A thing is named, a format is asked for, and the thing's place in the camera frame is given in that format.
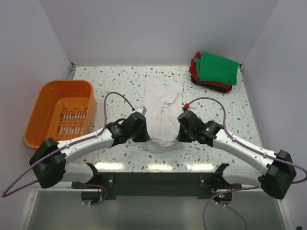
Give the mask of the white t shirt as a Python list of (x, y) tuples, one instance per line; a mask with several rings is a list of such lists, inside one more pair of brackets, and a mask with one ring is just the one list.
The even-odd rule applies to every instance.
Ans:
[(163, 153), (184, 148), (177, 140), (182, 113), (183, 84), (145, 83), (143, 105), (146, 107), (147, 132), (150, 140), (141, 148), (152, 153)]

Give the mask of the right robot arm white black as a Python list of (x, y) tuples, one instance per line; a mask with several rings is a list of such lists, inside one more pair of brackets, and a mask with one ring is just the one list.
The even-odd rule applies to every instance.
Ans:
[(198, 142), (223, 150), (253, 167), (234, 168), (221, 165), (215, 171), (214, 184), (225, 188), (229, 184), (244, 184), (260, 187), (276, 199), (284, 199), (296, 170), (291, 155), (281, 150), (274, 152), (263, 149), (231, 133), (214, 121), (202, 122), (192, 111), (184, 111), (177, 118), (180, 124), (177, 136), (180, 142)]

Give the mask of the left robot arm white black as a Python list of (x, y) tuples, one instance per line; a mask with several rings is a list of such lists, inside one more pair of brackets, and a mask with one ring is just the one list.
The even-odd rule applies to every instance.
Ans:
[(96, 150), (125, 144), (128, 140), (149, 141), (145, 114), (146, 108), (141, 106), (122, 123), (108, 123), (98, 131), (69, 140), (44, 140), (29, 161), (41, 188), (53, 187), (61, 181), (76, 181), (89, 188), (96, 187), (99, 184), (96, 168), (90, 164), (73, 164), (72, 161)]

